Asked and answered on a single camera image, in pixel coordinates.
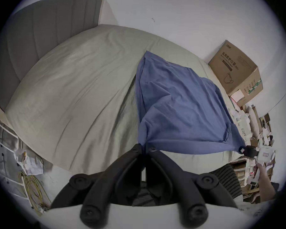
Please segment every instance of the beige bed sheet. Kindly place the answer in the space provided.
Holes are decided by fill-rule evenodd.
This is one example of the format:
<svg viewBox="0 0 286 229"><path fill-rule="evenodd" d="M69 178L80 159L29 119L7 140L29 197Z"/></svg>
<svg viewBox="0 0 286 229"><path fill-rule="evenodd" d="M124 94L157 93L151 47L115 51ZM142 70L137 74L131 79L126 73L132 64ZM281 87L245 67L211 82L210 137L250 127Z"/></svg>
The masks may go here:
<svg viewBox="0 0 286 229"><path fill-rule="evenodd" d="M209 78L233 108L212 70L191 52L144 31L99 25L58 45L32 67L7 106L9 123L37 154L73 174L105 170L137 143L134 80L146 50ZM194 173L240 156L165 153Z"/></svg>

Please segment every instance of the gray headboard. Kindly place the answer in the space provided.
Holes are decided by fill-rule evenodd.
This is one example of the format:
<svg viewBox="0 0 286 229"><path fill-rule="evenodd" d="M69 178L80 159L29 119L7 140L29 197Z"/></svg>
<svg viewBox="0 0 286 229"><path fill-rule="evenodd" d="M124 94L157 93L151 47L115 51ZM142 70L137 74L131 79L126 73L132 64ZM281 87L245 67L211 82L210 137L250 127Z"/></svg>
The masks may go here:
<svg viewBox="0 0 286 229"><path fill-rule="evenodd" d="M0 33L0 108L47 52L99 23L102 0L41 0L12 15Z"/></svg>

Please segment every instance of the blue blanket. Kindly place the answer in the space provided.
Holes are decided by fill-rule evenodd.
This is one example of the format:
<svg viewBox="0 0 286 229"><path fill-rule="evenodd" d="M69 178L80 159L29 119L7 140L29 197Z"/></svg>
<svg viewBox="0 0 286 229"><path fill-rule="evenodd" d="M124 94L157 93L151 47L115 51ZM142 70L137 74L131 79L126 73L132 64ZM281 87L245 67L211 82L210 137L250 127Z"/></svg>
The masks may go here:
<svg viewBox="0 0 286 229"><path fill-rule="evenodd" d="M218 87L147 51L136 75L138 142L183 154L238 151L245 143Z"/></svg>

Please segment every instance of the cardboard box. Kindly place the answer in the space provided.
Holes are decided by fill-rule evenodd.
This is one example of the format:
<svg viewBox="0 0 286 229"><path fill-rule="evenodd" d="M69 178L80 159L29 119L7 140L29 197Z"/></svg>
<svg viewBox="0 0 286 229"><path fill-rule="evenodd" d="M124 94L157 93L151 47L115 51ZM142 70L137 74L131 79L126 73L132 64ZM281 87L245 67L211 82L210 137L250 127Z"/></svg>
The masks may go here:
<svg viewBox="0 0 286 229"><path fill-rule="evenodd" d="M256 110L255 106L252 105L252 109L253 109L253 111L254 111L254 113L255 113L255 117L256 117L256 119L257 119L257 124L258 124L258 128L259 128L259 132L262 133L263 127L262 127L262 124L261 124L261 122L260 122L260 119L259 119L259 117L258 117L258 115L257 115L257 110Z"/></svg>
<svg viewBox="0 0 286 229"><path fill-rule="evenodd" d="M251 146L258 147L258 139L257 138L251 138L250 143L251 143Z"/></svg>
<svg viewBox="0 0 286 229"><path fill-rule="evenodd" d="M209 65L229 97L240 90L234 99L238 106L246 104L263 89L257 65L227 40Z"/></svg>

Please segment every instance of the cable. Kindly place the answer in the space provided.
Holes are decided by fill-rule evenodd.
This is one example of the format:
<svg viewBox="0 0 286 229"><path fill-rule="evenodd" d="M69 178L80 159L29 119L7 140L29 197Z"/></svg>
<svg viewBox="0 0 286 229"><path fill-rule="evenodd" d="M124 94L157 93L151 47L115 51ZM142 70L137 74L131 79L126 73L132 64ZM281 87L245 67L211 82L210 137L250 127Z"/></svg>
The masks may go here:
<svg viewBox="0 0 286 229"><path fill-rule="evenodd" d="M272 110L275 106L277 106L280 101L278 101L277 104L274 105L274 106L271 108L271 110Z"/></svg>
<svg viewBox="0 0 286 229"><path fill-rule="evenodd" d="M51 201L49 197L47 196L40 181L35 176L27 176L23 171L20 171L18 173L19 182L21 182L22 178L24 182L24 193L27 194L32 207L37 212L37 214L42 215L44 211L50 209Z"/></svg>

